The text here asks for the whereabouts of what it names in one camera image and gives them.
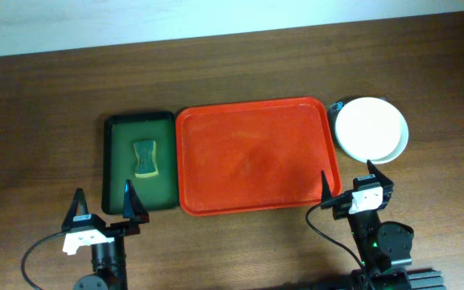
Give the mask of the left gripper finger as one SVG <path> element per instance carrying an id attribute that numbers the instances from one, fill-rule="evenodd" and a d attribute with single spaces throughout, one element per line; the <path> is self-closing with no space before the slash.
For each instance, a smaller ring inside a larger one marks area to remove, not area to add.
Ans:
<path id="1" fill-rule="evenodd" d="M 62 229 L 71 230 L 74 223 L 74 217 L 77 215 L 77 213 L 86 215 L 88 212 L 89 211 L 85 199 L 85 193 L 82 188 L 77 188 L 72 199 L 72 203 L 62 223 Z"/>
<path id="2" fill-rule="evenodd" d="M 126 180 L 125 183 L 122 216 L 130 220 L 148 219 L 148 212 L 139 199 L 133 186 L 132 180 Z"/>

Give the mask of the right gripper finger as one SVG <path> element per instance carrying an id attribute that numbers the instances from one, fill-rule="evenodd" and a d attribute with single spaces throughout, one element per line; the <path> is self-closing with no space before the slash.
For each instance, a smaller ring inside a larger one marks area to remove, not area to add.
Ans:
<path id="1" fill-rule="evenodd" d="M 367 160 L 368 172 L 375 176 L 383 189 L 392 189 L 393 182 L 386 177 L 369 159 Z"/>
<path id="2" fill-rule="evenodd" d="M 329 183 L 324 171 L 321 171 L 321 203 L 325 204 L 332 199 Z"/>

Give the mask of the yellow green scrub sponge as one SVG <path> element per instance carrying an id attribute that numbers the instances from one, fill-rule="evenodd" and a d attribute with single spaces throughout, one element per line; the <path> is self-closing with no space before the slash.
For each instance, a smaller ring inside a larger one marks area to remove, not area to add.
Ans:
<path id="1" fill-rule="evenodd" d="M 149 178 L 159 174 L 156 162 L 156 142 L 151 139 L 133 143 L 137 164 L 135 176 L 137 178 Z"/>

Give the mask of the white plate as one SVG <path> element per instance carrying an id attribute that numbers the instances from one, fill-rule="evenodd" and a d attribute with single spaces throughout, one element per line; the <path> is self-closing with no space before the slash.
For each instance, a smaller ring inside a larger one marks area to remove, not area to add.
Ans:
<path id="1" fill-rule="evenodd" d="M 386 164 L 408 145 L 406 119 L 383 97 L 344 97 L 327 117 L 334 142 L 354 160 Z"/>

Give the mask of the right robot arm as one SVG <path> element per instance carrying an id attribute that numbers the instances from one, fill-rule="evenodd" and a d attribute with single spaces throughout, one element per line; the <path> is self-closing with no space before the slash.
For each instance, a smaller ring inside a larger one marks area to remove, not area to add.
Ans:
<path id="1" fill-rule="evenodd" d="M 353 180 L 353 188 L 334 197 L 325 173 L 321 174 L 321 202 L 312 209 L 331 209 L 335 220 L 345 218 L 359 255 L 360 266 L 352 271 L 340 289 L 410 289 L 406 267 L 412 264 L 410 251 L 414 230 L 399 222 L 381 222 L 394 183 L 367 161 L 368 174 Z"/>

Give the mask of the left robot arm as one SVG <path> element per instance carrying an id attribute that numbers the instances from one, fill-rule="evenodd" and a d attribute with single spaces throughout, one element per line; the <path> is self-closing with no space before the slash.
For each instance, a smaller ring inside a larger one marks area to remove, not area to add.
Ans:
<path id="1" fill-rule="evenodd" d="M 79 248 L 89 247 L 93 272 L 81 277 L 74 284 L 75 289 L 128 288 L 124 238 L 139 234 L 140 226 L 149 222 L 148 212 L 131 180 L 124 186 L 122 217 L 122 222 L 107 225 L 89 212 L 84 191 L 76 190 L 61 225 L 63 252 L 75 255 Z"/>

